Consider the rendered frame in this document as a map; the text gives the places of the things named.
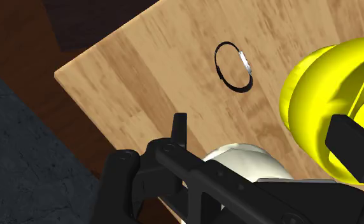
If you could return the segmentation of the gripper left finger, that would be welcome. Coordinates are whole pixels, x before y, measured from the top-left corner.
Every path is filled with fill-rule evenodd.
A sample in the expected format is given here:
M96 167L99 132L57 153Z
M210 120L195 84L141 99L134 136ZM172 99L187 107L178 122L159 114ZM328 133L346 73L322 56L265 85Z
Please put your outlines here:
M176 113L171 136L143 155L109 154L90 224L141 224L144 200L159 197L186 224L309 224L303 210L221 163L186 149L187 115Z

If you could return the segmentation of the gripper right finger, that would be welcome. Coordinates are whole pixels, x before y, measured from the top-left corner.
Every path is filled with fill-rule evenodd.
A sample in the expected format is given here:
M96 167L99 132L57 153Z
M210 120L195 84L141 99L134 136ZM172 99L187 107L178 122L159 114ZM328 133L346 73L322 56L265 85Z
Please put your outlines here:
M364 128L347 115L333 115L325 144L355 180L364 183ZM364 205L358 224L364 224Z

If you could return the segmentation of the yellow rounded object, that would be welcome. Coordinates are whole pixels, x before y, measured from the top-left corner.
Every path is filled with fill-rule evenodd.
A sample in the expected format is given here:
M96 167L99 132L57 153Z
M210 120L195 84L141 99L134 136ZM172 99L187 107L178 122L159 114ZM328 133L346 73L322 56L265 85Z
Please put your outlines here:
M326 147L332 115L352 118L364 128L364 38L316 50L290 72L279 112L295 142L331 177L359 185L350 169Z

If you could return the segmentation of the white rounded object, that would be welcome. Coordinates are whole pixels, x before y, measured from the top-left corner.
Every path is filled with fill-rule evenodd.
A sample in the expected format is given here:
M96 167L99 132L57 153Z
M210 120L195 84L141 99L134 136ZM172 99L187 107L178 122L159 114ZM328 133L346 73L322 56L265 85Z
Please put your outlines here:
M270 153L253 144L226 144L209 152L202 160L215 160L250 182L261 178L293 179Z

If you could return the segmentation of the light wooden table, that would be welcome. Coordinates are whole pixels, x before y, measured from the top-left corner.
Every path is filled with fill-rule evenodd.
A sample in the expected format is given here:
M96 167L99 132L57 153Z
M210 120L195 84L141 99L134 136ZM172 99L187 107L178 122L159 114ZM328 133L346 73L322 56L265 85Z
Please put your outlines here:
M309 224L358 224L364 183L325 172L279 112L302 59L356 38L364 38L364 0L159 0L55 79L116 150L143 155L185 113L196 157L232 143L261 147L293 179L252 183L301 208Z

